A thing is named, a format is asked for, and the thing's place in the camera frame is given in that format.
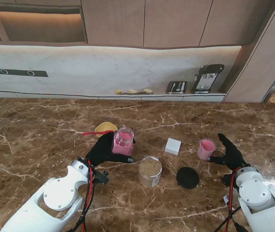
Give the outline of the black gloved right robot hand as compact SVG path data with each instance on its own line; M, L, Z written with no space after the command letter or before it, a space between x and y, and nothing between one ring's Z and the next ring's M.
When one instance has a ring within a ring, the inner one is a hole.
M226 165L231 171L250 166L250 164L245 162L237 147L224 134L219 133L218 138L226 149L225 154L222 157L210 156L206 159L208 162Z

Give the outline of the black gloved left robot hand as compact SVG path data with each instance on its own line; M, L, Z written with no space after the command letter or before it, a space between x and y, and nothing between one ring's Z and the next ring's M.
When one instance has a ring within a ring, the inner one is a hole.
M112 145L114 141L114 133L108 132L102 135L89 153L86 155L92 166L96 167L105 161L121 162L121 163L133 163L134 159L131 156L112 153Z

